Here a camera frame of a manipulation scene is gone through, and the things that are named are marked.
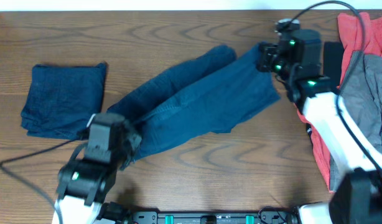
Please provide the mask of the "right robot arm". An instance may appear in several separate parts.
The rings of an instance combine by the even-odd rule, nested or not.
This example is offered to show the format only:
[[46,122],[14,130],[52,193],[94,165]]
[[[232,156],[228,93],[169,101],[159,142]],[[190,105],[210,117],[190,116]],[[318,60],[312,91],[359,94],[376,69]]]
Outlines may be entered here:
[[288,31],[259,46],[257,69],[275,73],[332,155],[342,181],[329,202],[297,207],[298,223],[382,223],[382,154],[349,115],[329,77],[320,74],[320,34]]

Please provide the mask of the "navy blue denim shorts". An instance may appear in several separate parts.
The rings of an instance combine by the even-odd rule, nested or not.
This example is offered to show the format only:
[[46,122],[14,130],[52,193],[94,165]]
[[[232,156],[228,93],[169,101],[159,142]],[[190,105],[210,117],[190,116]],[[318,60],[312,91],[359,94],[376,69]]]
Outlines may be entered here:
[[219,45],[171,67],[108,108],[128,119],[142,141],[136,159],[207,133],[229,133],[280,99],[271,74],[259,72],[258,46],[241,57]]

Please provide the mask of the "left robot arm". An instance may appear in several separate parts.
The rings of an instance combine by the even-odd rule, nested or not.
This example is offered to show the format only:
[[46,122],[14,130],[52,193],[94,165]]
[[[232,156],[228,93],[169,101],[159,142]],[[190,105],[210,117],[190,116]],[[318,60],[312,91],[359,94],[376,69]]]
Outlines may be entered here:
[[85,131],[87,142],[75,148],[58,173],[52,223],[132,223],[128,209],[105,198],[117,172],[136,160],[141,135],[114,113],[94,114]]

